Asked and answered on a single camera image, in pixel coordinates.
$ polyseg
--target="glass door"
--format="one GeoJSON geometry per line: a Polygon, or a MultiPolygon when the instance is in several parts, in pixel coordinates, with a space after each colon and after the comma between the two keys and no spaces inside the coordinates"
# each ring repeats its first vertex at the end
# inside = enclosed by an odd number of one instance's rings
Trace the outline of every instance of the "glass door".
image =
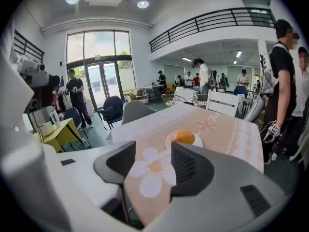
{"type": "Polygon", "coordinates": [[[103,78],[105,79],[108,95],[109,96],[116,95],[122,99],[120,95],[121,85],[119,85],[120,84],[120,82],[118,81],[119,78],[117,78],[117,76],[119,77],[119,74],[118,75],[116,74],[115,62],[102,63],[102,66],[104,71],[103,78]]]}
{"type": "Polygon", "coordinates": [[[102,78],[100,64],[87,66],[87,72],[89,77],[89,92],[92,94],[91,100],[94,108],[102,108],[108,94],[104,79],[102,78]]]}
{"type": "Polygon", "coordinates": [[[103,108],[105,99],[118,96],[124,101],[116,61],[87,65],[89,93],[95,110],[103,108]]]}

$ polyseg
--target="blue chair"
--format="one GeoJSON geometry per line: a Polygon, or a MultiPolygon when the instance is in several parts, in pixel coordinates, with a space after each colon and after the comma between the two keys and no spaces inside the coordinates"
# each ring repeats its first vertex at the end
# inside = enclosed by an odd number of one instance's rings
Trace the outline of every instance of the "blue chair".
{"type": "Polygon", "coordinates": [[[98,111],[98,115],[101,121],[106,121],[110,129],[112,129],[112,127],[114,128],[114,126],[112,125],[113,123],[122,120],[123,113],[124,103],[116,95],[107,97],[103,104],[103,109],[98,111]]]}
{"type": "Polygon", "coordinates": [[[76,129],[79,130],[80,127],[81,127],[84,134],[88,138],[86,132],[84,131],[84,129],[82,127],[82,121],[81,121],[81,117],[79,115],[79,112],[77,111],[77,109],[75,107],[69,108],[69,109],[66,110],[66,113],[64,114],[63,119],[68,119],[68,118],[73,118],[76,129]]]}

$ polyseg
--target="railing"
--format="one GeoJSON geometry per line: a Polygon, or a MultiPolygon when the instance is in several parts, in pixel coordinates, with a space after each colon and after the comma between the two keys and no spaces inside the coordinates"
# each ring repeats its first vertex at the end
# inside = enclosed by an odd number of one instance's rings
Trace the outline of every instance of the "railing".
{"type": "Polygon", "coordinates": [[[14,31],[14,50],[15,52],[27,55],[40,63],[43,63],[44,52],[16,30],[14,31]]]}
{"type": "Polygon", "coordinates": [[[151,52],[186,36],[210,29],[232,26],[260,26],[273,28],[275,18],[270,9],[232,8],[213,11],[186,20],[149,42],[151,52]]]}

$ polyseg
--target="yellow table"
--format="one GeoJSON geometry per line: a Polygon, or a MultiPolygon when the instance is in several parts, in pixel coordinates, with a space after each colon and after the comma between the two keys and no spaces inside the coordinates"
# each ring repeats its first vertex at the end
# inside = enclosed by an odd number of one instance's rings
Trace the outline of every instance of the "yellow table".
{"type": "MultiPolygon", "coordinates": [[[[54,147],[56,152],[61,150],[61,145],[69,144],[77,141],[77,138],[72,134],[69,130],[69,127],[72,131],[79,137],[81,140],[81,136],[77,131],[74,121],[72,118],[68,118],[60,122],[60,127],[57,128],[56,125],[54,126],[54,132],[46,137],[44,137],[44,143],[54,147]]],[[[33,134],[36,138],[40,139],[39,135],[33,134]]]]}

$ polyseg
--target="wire basket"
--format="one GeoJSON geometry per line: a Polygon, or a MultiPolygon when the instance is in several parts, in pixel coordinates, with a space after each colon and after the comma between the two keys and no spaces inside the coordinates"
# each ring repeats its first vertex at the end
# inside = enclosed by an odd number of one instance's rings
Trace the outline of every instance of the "wire basket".
{"type": "Polygon", "coordinates": [[[207,98],[208,98],[208,95],[200,94],[200,95],[192,96],[190,100],[193,102],[194,106],[206,108],[207,98]]]}
{"type": "Polygon", "coordinates": [[[180,103],[187,102],[187,100],[184,97],[181,97],[179,95],[173,95],[173,94],[163,94],[161,95],[163,102],[167,106],[174,106],[180,103]]]}

